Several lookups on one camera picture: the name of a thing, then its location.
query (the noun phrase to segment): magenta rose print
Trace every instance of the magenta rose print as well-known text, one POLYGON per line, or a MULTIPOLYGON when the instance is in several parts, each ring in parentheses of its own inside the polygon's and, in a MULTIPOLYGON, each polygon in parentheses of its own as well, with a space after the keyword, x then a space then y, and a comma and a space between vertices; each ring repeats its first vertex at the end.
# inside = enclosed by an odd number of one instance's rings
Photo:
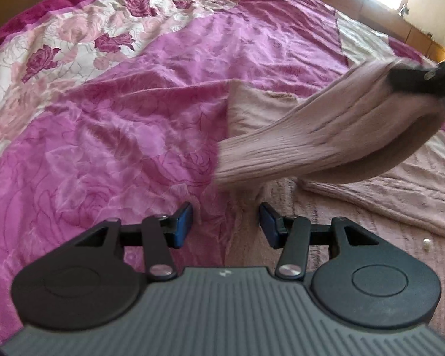
POLYGON ((58 62, 53 61, 53 59, 60 50, 60 48, 51 48, 49 45, 43 45, 43 48, 36 51, 28 59, 28 63, 26 63, 26 73, 21 81, 26 83, 40 71, 56 68, 58 62))
POLYGON ((193 4, 191 0, 173 0, 173 3, 178 9, 188 9, 193 4))
POLYGON ((119 52, 121 45, 125 45, 132 51, 135 51, 135 48, 132 45, 134 41, 135 40, 130 32, 125 32, 115 37, 110 37, 109 34, 103 34, 94 40, 94 46, 101 52, 119 52))
POLYGON ((156 16, 157 10, 150 6, 150 0, 125 0, 125 6, 132 16, 156 16))

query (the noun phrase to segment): pink blanket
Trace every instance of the pink blanket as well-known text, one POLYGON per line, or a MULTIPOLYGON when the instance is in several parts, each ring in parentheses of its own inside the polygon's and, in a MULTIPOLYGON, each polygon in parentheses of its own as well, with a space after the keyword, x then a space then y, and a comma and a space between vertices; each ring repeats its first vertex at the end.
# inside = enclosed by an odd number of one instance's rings
POLYGON ((191 201, 177 265, 223 265, 234 214, 211 180, 231 80, 308 97, 347 70, 351 24, 317 0, 45 0, 4 26, 0 342, 21 327, 17 272, 107 217, 191 201))

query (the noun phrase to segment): knit fabric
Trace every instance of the knit fabric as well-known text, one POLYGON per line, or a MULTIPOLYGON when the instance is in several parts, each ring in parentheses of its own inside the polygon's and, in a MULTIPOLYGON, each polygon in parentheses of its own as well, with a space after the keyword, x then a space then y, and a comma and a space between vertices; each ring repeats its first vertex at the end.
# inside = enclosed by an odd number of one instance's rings
MULTIPOLYGON (((293 94, 233 83, 228 98, 229 137, 253 133, 281 119, 298 104, 293 94)), ((280 250, 271 249, 258 226, 257 206, 269 202, 282 215, 302 215, 312 223, 345 216, 430 266, 442 284, 431 326, 445 336, 445 144, 439 131, 412 156, 372 179, 346 185, 281 178, 231 190, 235 226, 226 266, 274 269, 280 250), (433 249, 423 249, 430 239, 433 249)), ((328 260, 326 247, 310 248, 308 270, 328 260)))
POLYGON ((445 122, 444 100, 392 91, 387 75, 399 63, 362 63, 278 121, 220 142, 216 183, 351 183, 395 167, 445 122))

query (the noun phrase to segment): wrinkled fabric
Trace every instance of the wrinkled fabric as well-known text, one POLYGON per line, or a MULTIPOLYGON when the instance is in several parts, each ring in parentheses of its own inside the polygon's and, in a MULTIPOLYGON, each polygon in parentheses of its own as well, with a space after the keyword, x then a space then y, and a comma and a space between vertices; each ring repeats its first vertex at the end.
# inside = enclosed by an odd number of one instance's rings
POLYGON ((224 265, 234 213, 211 180, 231 84, 306 98, 347 70, 318 0, 146 1, 45 0, 0 30, 0 342, 21 327, 13 277, 108 216, 190 201, 179 270, 224 265))
MULTIPOLYGON (((228 97, 228 134, 253 133, 297 106, 293 94, 256 90, 240 82, 228 97)), ((445 336, 445 134, 439 131, 411 157, 367 181, 334 185, 283 178, 231 191, 235 228, 226 258, 230 266, 274 269, 280 251, 272 250, 259 228, 257 209, 269 202, 281 215, 301 215, 312 223, 344 216, 431 266, 442 297, 431 322, 445 336), (427 252, 424 239, 433 242, 427 252)), ((328 250, 312 247, 310 271, 328 260, 328 250)))
MULTIPOLYGON (((215 182, 248 187, 296 176, 352 183, 402 163, 445 123, 442 98, 393 91, 389 71, 405 65, 365 61, 275 122, 222 141, 215 182)), ((271 110, 264 103, 260 113, 271 110)))

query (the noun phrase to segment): screw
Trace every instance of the screw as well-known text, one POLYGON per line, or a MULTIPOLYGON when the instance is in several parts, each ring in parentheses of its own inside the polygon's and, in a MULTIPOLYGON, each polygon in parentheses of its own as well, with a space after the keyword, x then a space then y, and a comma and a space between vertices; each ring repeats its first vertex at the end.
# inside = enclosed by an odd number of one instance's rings
POLYGON ((169 277, 173 274, 173 268, 164 264, 153 265, 150 268, 150 274, 156 278, 169 277))
POLYGON ((302 268, 294 264, 286 264, 279 267, 279 273, 285 277, 295 277, 302 274, 302 268))

